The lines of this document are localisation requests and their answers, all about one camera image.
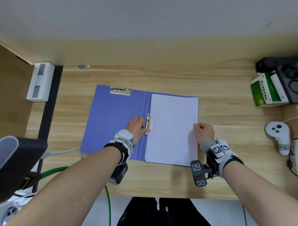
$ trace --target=white floor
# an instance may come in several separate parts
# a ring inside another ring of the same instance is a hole
[[[131,197],[112,196],[110,200],[111,225],[116,226]],[[244,214],[243,206],[239,201],[192,199],[192,202],[212,226],[257,226],[247,211]],[[89,225],[108,225],[106,196],[97,198],[82,226]]]

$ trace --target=blue folder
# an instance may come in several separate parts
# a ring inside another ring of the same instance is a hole
[[[104,145],[114,139],[114,135],[118,131],[125,129],[134,116],[142,116],[146,120],[147,114],[150,113],[152,94],[178,96],[133,89],[129,96],[111,93],[110,91],[110,86],[96,86],[81,144],[81,152],[83,153],[92,154],[102,149]],[[131,160],[145,161],[146,143],[147,135],[143,135],[134,147]]]

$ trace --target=black pants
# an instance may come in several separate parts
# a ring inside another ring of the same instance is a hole
[[[190,199],[160,198],[159,209],[155,198],[133,197],[117,226],[211,226]]]

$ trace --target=open folder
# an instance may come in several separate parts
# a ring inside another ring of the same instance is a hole
[[[198,159],[193,123],[198,98],[97,85],[85,134],[83,153],[102,149],[134,116],[152,119],[152,131],[134,147],[131,160],[189,166]]]

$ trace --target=person's left hand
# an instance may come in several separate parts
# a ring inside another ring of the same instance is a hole
[[[141,129],[145,126],[145,121],[143,117],[135,116],[132,120],[130,120],[129,124],[126,126],[129,132],[134,135],[134,143],[138,143],[141,139],[141,136],[147,132],[150,132],[150,129]]]

